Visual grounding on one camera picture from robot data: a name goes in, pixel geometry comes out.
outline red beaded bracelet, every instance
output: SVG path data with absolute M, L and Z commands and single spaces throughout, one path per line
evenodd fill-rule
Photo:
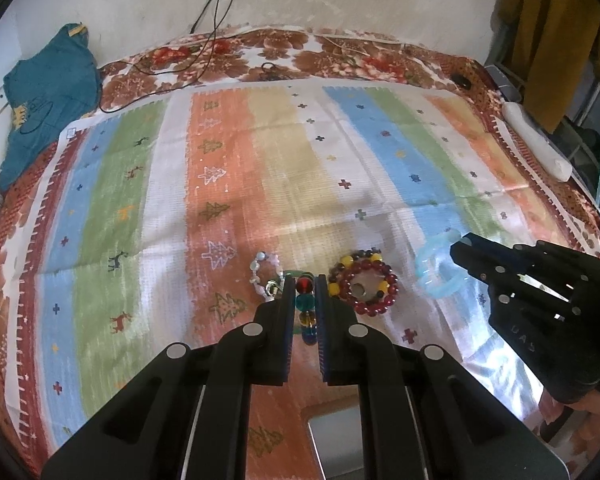
M 351 280 L 361 272 L 375 272 L 384 277 L 379 283 L 378 291 L 369 300 L 361 301 L 353 295 Z M 355 251 L 343 256 L 340 262 L 330 270 L 329 294 L 341 297 L 347 304 L 353 307 L 357 314 L 376 316 L 384 314 L 387 307 L 395 303 L 398 294 L 398 277 L 392 273 L 391 266 L 382 261 L 379 250 Z

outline screw head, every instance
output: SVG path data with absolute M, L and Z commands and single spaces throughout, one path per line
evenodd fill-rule
M 440 361 L 445 356 L 445 351 L 437 345 L 429 345 L 424 349 L 424 355 L 432 361 Z
M 262 333 L 262 330 L 262 325 L 260 325 L 259 323 L 247 323 L 245 326 L 242 327 L 242 332 L 244 333 L 244 335 L 250 336 L 260 335 Z
M 365 335 L 367 335 L 369 333 L 369 329 L 366 326 L 360 325 L 360 323 L 357 323 L 357 324 L 351 325 L 349 327 L 349 333 L 353 337 L 364 337 Z
M 169 359 L 180 359 L 187 353 L 187 346 L 183 343 L 174 343 L 167 348 L 167 357 Z

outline blue stripe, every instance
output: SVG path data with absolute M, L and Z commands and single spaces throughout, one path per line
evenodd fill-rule
M 405 138 L 400 128 L 378 107 L 365 89 L 329 87 L 324 90 L 347 115 L 349 122 L 384 167 L 401 199 L 413 211 L 426 238 L 444 232 L 449 227 L 461 233 L 469 231 L 462 222 L 456 197 L 447 187 L 440 169 Z M 388 132 L 389 135 L 383 135 L 382 132 Z M 403 158 L 396 156 L 398 150 L 404 152 Z M 444 278 L 448 278 L 452 272 L 452 267 L 441 266 Z M 468 324 L 480 322 L 484 325 L 485 317 L 488 317 L 482 308 L 475 308 L 480 305 L 478 298 L 481 294 L 488 302 L 487 287 L 469 279 L 453 295 L 458 314 Z
M 42 345 L 45 381 L 42 390 L 46 392 L 52 434 L 58 446 L 71 436 L 64 428 L 75 433 L 87 421 L 80 401 L 80 374 L 75 352 L 73 267 L 78 260 L 82 230 L 89 214 L 91 189 L 120 119 L 109 119 L 83 134 L 87 137 L 71 168 L 47 240 L 48 253 L 38 275 L 39 308 L 42 311 L 38 318 L 38 341 Z M 59 348 L 57 353 L 52 351 L 54 344 Z M 62 386 L 60 395 L 53 389 L 56 381 Z

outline white plastic object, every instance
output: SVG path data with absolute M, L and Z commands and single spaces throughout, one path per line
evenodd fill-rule
M 522 105 L 504 103 L 502 113 L 507 123 L 522 137 L 547 173 L 560 182 L 570 179 L 573 172 L 571 163 L 549 143 L 544 135 L 536 131 Z
M 457 266 L 449 254 L 451 245 L 460 240 L 471 243 L 462 238 L 458 230 L 451 229 L 426 240 L 416 254 L 418 286 L 436 300 L 457 292 L 469 278 L 466 270 Z

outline blue bead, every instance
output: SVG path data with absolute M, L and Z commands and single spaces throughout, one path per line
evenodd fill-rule
M 296 309 L 300 312 L 307 312 L 314 309 L 313 294 L 298 294 L 296 296 Z
M 318 331 L 315 328 L 302 327 L 302 341 L 305 345 L 315 345 L 318 342 Z

